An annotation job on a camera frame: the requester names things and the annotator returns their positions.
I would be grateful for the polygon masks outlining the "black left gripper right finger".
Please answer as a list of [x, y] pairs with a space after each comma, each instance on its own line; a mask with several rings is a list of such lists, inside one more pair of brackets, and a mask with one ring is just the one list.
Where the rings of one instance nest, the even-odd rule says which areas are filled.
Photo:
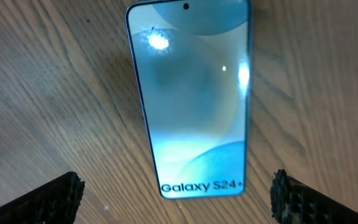
[[279, 224], [358, 224], [358, 212], [279, 169], [270, 188], [272, 218]]

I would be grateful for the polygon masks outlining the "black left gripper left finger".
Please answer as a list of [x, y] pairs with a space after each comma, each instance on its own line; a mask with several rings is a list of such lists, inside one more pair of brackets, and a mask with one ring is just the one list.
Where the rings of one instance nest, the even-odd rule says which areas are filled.
[[73, 224], [85, 189], [76, 172], [62, 176], [0, 207], [0, 224]]

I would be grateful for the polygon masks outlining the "blue Galaxy smartphone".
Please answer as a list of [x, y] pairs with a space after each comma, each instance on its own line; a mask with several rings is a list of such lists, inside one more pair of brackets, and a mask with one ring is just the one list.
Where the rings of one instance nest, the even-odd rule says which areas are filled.
[[251, 3], [139, 1], [125, 13], [161, 196], [246, 188]]

